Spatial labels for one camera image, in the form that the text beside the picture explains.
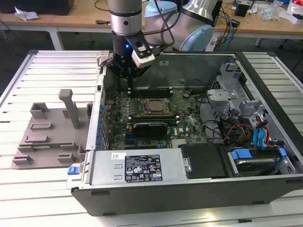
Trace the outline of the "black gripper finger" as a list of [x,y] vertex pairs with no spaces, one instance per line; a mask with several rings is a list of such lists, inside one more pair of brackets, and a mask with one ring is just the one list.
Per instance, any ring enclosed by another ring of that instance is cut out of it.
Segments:
[[123,80],[130,88],[131,61],[123,56],[112,56],[106,61],[106,67],[117,77],[118,83]]
[[151,66],[146,66],[143,68],[138,68],[134,62],[132,62],[130,67],[130,88],[134,87],[133,79],[142,76]]

